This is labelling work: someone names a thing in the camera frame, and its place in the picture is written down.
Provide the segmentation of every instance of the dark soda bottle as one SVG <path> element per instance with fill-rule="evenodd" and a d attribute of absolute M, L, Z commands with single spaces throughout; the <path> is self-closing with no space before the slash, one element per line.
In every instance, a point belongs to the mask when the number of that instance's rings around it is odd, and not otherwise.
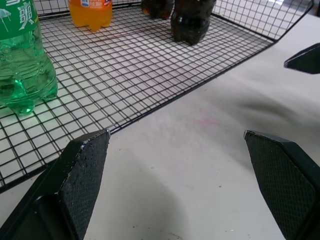
<path fill-rule="evenodd" d="M 171 30 L 175 42 L 190 45 L 200 42 L 206 35 L 210 15 L 217 0 L 175 0 L 171 17 Z"/>
<path fill-rule="evenodd" d="M 141 8 L 152 19 L 168 19 L 174 8 L 174 0 L 142 0 Z"/>

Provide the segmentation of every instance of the bottle label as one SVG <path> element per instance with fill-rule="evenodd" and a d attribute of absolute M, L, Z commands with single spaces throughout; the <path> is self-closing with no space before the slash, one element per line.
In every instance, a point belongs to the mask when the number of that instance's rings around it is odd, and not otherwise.
<path fill-rule="evenodd" d="M 69 0 L 71 5 L 91 9 L 107 8 L 111 5 L 111 2 L 112 0 Z"/>
<path fill-rule="evenodd" d="M 38 23 L 32 0 L 0 0 L 0 40 L 30 32 Z"/>

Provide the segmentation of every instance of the wire mesh basket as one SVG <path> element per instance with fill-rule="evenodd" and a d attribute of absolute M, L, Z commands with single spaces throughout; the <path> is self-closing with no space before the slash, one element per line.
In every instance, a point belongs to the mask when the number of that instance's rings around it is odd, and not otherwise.
<path fill-rule="evenodd" d="M 180 98 L 279 41 L 312 0 L 217 0 L 204 40 L 173 41 L 169 20 L 114 0 L 109 27 L 76 28 L 66 0 L 35 0 L 43 44 L 54 62 L 58 98 L 16 116 L 0 108 L 0 192 L 34 176 L 67 143 L 112 133 Z"/>

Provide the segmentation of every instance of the white tabletop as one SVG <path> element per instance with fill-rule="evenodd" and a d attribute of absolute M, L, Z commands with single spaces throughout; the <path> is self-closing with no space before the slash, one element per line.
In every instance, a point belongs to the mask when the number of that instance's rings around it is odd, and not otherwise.
<path fill-rule="evenodd" d="M 278 44 L 111 137 L 86 240 L 283 240 L 243 132 L 320 156 L 320 76 L 283 68 L 319 42 L 307 15 Z M 0 225 L 33 183 L 0 195 Z"/>

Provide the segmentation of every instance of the green liquid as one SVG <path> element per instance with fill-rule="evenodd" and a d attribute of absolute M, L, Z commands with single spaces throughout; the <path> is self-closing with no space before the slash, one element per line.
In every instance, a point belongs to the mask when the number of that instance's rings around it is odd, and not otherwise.
<path fill-rule="evenodd" d="M 56 71 L 44 51 L 40 25 L 20 36 L 0 40 L 0 106 L 30 114 L 35 101 L 57 96 Z"/>

